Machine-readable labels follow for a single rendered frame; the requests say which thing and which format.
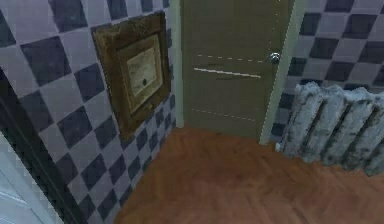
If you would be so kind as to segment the olive brown room door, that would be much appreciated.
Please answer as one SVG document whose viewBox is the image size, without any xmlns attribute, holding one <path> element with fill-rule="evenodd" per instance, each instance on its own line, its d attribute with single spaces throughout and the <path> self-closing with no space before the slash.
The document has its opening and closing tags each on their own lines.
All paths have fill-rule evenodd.
<svg viewBox="0 0 384 224">
<path fill-rule="evenodd" d="M 188 126 L 258 139 L 295 0 L 181 0 Z"/>
</svg>

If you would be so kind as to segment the brown framed picture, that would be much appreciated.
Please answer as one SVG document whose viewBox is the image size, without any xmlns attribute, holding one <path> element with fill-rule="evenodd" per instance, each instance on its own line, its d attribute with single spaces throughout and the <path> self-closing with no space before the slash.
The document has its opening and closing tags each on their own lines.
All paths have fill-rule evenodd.
<svg viewBox="0 0 384 224">
<path fill-rule="evenodd" d="M 120 138 L 128 140 L 171 91 L 163 11 L 92 32 Z"/>
</svg>

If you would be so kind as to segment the grey ribbed radiator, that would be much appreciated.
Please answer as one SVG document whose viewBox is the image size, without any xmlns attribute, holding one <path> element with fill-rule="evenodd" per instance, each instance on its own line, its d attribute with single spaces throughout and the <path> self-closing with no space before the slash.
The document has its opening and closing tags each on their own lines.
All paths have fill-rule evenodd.
<svg viewBox="0 0 384 224">
<path fill-rule="evenodd" d="M 384 174 L 384 92 L 298 85 L 276 150 L 307 163 Z"/>
</svg>

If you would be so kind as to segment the white door with black frame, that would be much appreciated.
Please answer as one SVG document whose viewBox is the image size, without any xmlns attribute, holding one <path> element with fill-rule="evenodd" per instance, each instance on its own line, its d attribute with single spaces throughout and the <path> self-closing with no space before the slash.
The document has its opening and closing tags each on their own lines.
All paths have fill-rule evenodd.
<svg viewBox="0 0 384 224">
<path fill-rule="evenodd" d="M 2 69 L 0 224 L 87 224 Z"/>
</svg>

